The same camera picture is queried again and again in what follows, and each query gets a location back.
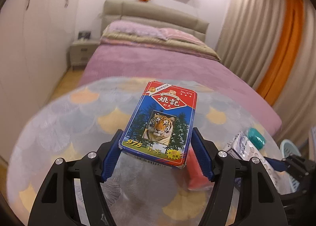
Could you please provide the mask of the white wardrobe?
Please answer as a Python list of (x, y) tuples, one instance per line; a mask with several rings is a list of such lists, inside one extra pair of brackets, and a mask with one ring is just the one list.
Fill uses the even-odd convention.
[(64, 75), (79, 0), (6, 0), (1, 8), (1, 157)]

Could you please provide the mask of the black picture frame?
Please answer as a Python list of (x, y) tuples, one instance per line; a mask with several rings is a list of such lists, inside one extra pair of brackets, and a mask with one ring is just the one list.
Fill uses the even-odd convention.
[(89, 40), (91, 37), (91, 31), (79, 31), (78, 40)]

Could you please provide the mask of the folded beige quilt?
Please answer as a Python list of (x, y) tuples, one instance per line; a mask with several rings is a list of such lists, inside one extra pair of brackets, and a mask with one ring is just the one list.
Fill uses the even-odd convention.
[(125, 45), (176, 51), (210, 60), (221, 61), (218, 54), (208, 46), (201, 46), (178, 40), (161, 40), (155, 37), (130, 35), (127, 33), (104, 33), (101, 44)]

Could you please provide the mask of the pink pillow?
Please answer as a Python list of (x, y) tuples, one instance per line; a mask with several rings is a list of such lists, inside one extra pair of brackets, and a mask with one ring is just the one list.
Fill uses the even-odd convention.
[(204, 46), (204, 42), (194, 37), (193, 35), (180, 31), (174, 28), (160, 28), (160, 31), (169, 39), (169, 40), (178, 40), (182, 42), (192, 43), (199, 46)]

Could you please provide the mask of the purple covered bed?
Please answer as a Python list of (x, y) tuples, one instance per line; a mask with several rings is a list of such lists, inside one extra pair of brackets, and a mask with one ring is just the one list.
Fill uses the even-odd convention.
[(246, 82), (221, 63), (176, 51), (125, 45), (100, 45), (79, 85), (108, 77), (195, 81), (238, 102), (274, 136), (282, 120)]

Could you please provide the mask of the beige nightstand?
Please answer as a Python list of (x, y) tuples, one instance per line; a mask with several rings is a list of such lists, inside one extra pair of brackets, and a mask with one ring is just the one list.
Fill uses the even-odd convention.
[(74, 41), (70, 46), (70, 66), (72, 69), (86, 66), (99, 45), (99, 40)]

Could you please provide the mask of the beige padded headboard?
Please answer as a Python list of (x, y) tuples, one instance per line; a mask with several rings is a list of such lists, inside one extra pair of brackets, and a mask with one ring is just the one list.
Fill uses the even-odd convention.
[(189, 33), (202, 42), (209, 23), (179, 10), (151, 3), (128, 0), (105, 0), (101, 14), (101, 30), (116, 20), (127, 20), (157, 28), (173, 28)]

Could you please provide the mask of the light blue laundry basket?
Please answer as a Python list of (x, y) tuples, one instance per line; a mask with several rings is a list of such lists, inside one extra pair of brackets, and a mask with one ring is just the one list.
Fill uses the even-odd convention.
[[(292, 158), (291, 155), (296, 155), (300, 157), (301, 153), (299, 152), (299, 149), (297, 148), (297, 146), (295, 146), (295, 144), (292, 141), (290, 141), (289, 139), (284, 139), (283, 141), (281, 141), (280, 151), (281, 151), (282, 157), (287, 162), (289, 162), (288, 168), (290, 168), (290, 173), (292, 173), (294, 163), (292, 160), (289, 160), (288, 158), (291, 159)], [(291, 192), (296, 192), (299, 187), (299, 181), (297, 181), (290, 174), (289, 182), (290, 182)]]

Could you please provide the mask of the pink plastic packet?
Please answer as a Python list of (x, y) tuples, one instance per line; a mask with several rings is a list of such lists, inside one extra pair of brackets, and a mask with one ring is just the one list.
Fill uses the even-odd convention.
[(191, 191), (204, 191), (213, 188), (214, 183), (211, 183), (202, 173), (198, 159), (194, 153), (192, 146), (189, 146), (186, 158), (186, 168), (189, 174), (188, 189)]

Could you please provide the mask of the orange curtain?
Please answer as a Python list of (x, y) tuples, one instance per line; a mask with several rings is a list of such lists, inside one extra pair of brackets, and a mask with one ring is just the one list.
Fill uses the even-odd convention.
[(285, 0), (280, 38), (270, 66), (256, 92), (273, 106), (280, 96), (298, 55), (304, 27), (304, 1)]

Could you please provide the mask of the purple pillow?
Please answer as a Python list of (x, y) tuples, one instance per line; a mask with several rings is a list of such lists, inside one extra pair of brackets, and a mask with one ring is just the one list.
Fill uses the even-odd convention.
[(127, 20), (111, 22), (103, 31), (105, 33), (125, 33), (137, 36), (154, 37), (166, 41), (168, 38), (158, 28)]

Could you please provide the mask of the teal wrapper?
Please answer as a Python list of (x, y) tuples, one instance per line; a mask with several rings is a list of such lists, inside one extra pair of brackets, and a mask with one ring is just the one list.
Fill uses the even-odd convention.
[(261, 150), (265, 146), (266, 140), (256, 128), (249, 128), (247, 137), (258, 150)]

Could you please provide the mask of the blue white carton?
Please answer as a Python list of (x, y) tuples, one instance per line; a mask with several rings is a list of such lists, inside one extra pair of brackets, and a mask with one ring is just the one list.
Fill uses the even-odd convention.
[(290, 193), (289, 176), (285, 172), (281, 173), (274, 170), (271, 164), (263, 157), (243, 132), (239, 132), (230, 142), (228, 142), (224, 147), (224, 151), (236, 159), (245, 161), (249, 161), (252, 157), (257, 157), (272, 179), (276, 190), (280, 194)]

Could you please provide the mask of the tiger playing card box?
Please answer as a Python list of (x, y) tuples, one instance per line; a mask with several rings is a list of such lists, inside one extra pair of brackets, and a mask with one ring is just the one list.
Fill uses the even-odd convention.
[(154, 165), (186, 165), (197, 104), (193, 90), (148, 82), (119, 141), (119, 148)]

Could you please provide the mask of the beige curtain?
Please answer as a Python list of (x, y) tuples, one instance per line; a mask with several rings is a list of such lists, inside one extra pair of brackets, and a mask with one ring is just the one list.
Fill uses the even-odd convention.
[[(304, 1), (304, 27), (298, 55), (273, 106), (282, 120), (277, 142), (303, 145), (315, 126), (315, 7)], [(285, 0), (230, 0), (217, 43), (224, 66), (255, 92), (273, 59), (282, 31)]]

